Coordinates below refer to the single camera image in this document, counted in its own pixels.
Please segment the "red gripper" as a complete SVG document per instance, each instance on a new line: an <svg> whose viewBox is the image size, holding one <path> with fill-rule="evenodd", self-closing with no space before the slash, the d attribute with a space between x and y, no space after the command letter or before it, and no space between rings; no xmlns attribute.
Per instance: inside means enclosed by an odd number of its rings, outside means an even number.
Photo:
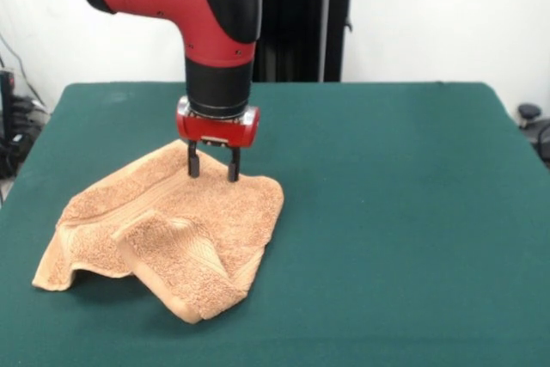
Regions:
<svg viewBox="0 0 550 367"><path fill-rule="evenodd" d="M225 145L231 148L228 165L228 181L237 182L240 176L241 149L251 147L260 122L260 109L248 106L245 112L234 119L210 119L192 111L186 96L177 104L176 125L180 137L188 141L188 175L198 178L200 174L197 142Z"/></svg>

